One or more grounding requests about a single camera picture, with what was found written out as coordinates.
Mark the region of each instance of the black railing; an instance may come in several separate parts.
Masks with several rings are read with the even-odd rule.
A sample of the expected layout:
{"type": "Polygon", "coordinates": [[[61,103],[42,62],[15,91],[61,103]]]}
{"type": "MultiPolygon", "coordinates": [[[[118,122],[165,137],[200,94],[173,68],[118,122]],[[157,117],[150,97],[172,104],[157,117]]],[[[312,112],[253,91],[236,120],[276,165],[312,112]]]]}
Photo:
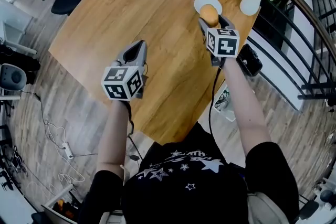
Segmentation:
{"type": "MultiPolygon", "coordinates": [[[[285,71],[283,67],[280,70],[287,76],[287,78],[298,89],[299,99],[330,99],[336,98],[336,91],[334,85],[336,81],[333,81],[333,70],[336,71],[336,50],[333,46],[333,42],[329,36],[331,24],[328,21],[328,16],[333,13],[327,11],[327,3],[314,4],[314,10],[318,9],[320,13],[316,15],[311,8],[303,0],[279,0],[270,2],[269,0],[261,1],[261,10],[256,23],[253,26],[253,30],[265,39],[281,57],[287,62],[290,68],[297,74],[302,81],[301,85],[298,81],[295,81],[289,72],[285,71]],[[290,10],[297,7],[307,18],[308,22],[314,28],[314,44],[311,44],[307,37],[302,33],[297,25],[289,16],[290,10]],[[297,47],[289,40],[285,35],[285,27],[291,27],[292,31],[295,31],[302,39],[306,49],[310,51],[312,56],[312,63],[307,62],[304,56],[299,52],[297,47]],[[309,77],[305,78],[302,72],[297,68],[297,63],[293,63],[287,55],[281,50],[282,44],[287,46],[293,51],[293,53],[300,60],[302,65],[308,70],[309,77]]],[[[248,40],[260,49],[255,40],[248,37],[248,40]]],[[[265,53],[264,49],[261,51],[274,63],[276,66],[280,64],[270,54],[265,53]]]]}
{"type": "MultiPolygon", "coordinates": [[[[319,19],[322,21],[324,27],[326,28],[327,32],[332,34],[336,30],[336,19],[335,19],[335,12],[336,9],[333,7],[333,1],[335,0],[312,0],[313,9],[318,15],[319,19]]],[[[320,60],[323,61],[325,65],[328,66],[328,73],[331,77],[333,77],[334,66],[331,63],[331,54],[329,51],[325,51],[325,46],[319,36],[316,34],[314,35],[314,48],[319,50],[320,60]]],[[[321,76],[321,68],[315,66],[315,61],[312,61],[312,69],[314,72],[318,73],[318,78],[320,79],[321,76]]],[[[334,89],[334,83],[328,81],[322,83],[322,86],[325,89],[334,89]]],[[[316,86],[314,83],[311,84],[311,88],[314,89],[316,86]]]]}

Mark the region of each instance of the white desk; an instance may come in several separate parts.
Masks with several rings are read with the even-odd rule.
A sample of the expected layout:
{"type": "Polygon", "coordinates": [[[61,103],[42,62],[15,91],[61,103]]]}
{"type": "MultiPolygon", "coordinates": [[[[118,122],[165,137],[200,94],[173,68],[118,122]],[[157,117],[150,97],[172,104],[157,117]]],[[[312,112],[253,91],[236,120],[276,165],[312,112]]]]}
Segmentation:
{"type": "Polygon", "coordinates": [[[24,34],[25,34],[24,31],[21,31],[15,27],[6,24],[3,21],[0,21],[0,38],[4,41],[5,45],[23,50],[30,54],[36,54],[37,53],[36,50],[27,48],[18,43],[19,37],[17,35],[24,35],[24,34]]]}

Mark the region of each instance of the floor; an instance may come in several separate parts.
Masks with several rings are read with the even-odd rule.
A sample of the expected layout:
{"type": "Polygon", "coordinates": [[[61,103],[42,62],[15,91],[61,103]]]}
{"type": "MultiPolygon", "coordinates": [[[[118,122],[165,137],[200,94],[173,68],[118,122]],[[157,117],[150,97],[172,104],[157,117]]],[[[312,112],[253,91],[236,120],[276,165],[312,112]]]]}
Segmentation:
{"type": "MultiPolygon", "coordinates": [[[[50,55],[48,48],[66,16],[50,12],[54,0],[16,0],[15,5],[34,16],[27,29],[23,43],[38,51],[41,62],[36,83],[26,86],[25,91],[41,96],[45,120],[66,129],[66,141],[75,155],[97,152],[107,118],[107,108],[95,101],[88,92],[50,55]]],[[[326,137],[336,126],[334,114],[328,113],[323,101],[307,101],[301,112],[295,111],[264,78],[250,79],[250,85],[260,101],[267,120],[272,140],[277,142],[297,180],[301,194],[312,197],[314,182],[321,177],[334,156],[334,149],[325,144],[326,137]]],[[[77,174],[62,159],[53,143],[46,137],[41,105],[27,93],[14,103],[12,117],[6,118],[14,144],[29,168],[28,177],[18,174],[22,191],[38,209],[49,198],[60,191],[70,178],[59,180],[59,174],[69,174],[77,189],[77,196],[83,198],[94,176],[97,156],[75,157],[70,164],[84,177],[77,174]]],[[[199,122],[208,131],[208,109],[199,122]]],[[[244,154],[240,144],[236,122],[229,122],[217,112],[212,114],[212,127],[216,142],[229,162],[244,166],[244,154]]],[[[62,129],[50,127],[57,144],[62,144],[62,129]]],[[[134,134],[134,141],[142,155],[152,140],[140,132],[134,134]]],[[[135,154],[128,144],[127,154],[135,154]]],[[[138,165],[126,157],[125,166],[136,173],[138,165]]]]}

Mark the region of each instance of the white cable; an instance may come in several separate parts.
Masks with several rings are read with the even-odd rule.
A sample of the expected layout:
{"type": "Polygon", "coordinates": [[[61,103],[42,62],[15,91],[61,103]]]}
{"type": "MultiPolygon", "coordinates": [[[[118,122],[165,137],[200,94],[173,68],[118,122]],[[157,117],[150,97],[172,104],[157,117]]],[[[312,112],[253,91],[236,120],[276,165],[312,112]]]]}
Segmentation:
{"type": "Polygon", "coordinates": [[[50,196],[47,196],[46,194],[45,194],[45,192],[43,191],[43,189],[41,188],[41,186],[39,186],[36,182],[34,182],[34,181],[30,181],[29,182],[29,184],[27,185],[27,187],[26,187],[26,193],[27,193],[27,188],[31,185],[31,184],[35,184],[41,191],[42,191],[42,193],[44,194],[44,196],[47,198],[47,200],[49,200],[50,199],[50,196]]]}
{"type": "Polygon", "coordinates": [[[49,183],[49,191],[55,196],[55,193],[51,190],[51,186],[53,186],[57,190],[57,192],[59,192],[59,190],[52,183],[49,183]]]}
{"type": "Polygon", "coordinates": [[[65,159],[65,158],[59,153],[58,148],[57,148],[57,146],[56,146],[56,141],[55,141],[55,139],[54,139],[53,134],[52,134],[51,131],[50,131],[49,125],[53,126],[55,129],[63,129],[63,132],[64,132],[63,143],[65,143],[65,139],[66,139],[66,131],[65,131],[65,128],[64,128],[63,126],[57,127],[57,126],[55,126],[55,125],[53,125],[52,123],[49,123],[49,122],[48,122],[48,124],[47,124],[48,131],[49,131],[49,136],[53,139],[54,147],[55,147],[55,149],[56,149],[58,155],[59,155],[63,160],[65,160],[65,162],[66,162],[67,164],[69,164],[70,167],[71,167],[71,168],[72,168],[78,175],[80,175],[81,178],[82,178],[82,179],[77,180],[77,179],[74,179],[73,177],[69,176],[68,174],[61,174],[61,173],[59,173],[59,174],[58,174],[58,179],[60,180],[61,183],[62,183],[63,180],[65,179],[65,181],[66,181],[68,184],[72,184],[72,182],[84,182],[84,181],[85,181],[85,177],[84,177],[84,175],[82,175],[80,172],[78,172],[78,171],[77,171],[77,170],[76,170],[76,169],[69,163],[69,161],[68,161],[67,159],[65,159]]]}

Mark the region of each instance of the person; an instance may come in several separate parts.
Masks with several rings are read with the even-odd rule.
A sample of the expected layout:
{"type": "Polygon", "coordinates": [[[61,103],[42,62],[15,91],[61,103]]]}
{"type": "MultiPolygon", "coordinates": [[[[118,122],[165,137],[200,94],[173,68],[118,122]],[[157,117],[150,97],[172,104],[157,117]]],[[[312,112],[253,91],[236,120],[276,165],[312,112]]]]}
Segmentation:
{"type": "Polygon", "coordinates": [[[246,156],[244,178],[196,123],[180,143],[154,143],[139,172],[123,184],[128,111],[113,101],[79,224],[99,223],[116,209],[127,223],[248,223],[248,191],[267,195],[290,222],[297,217],[295,178],[270,139],[257,98],[235,59],[226,59],[223,70],[246,156]]]}

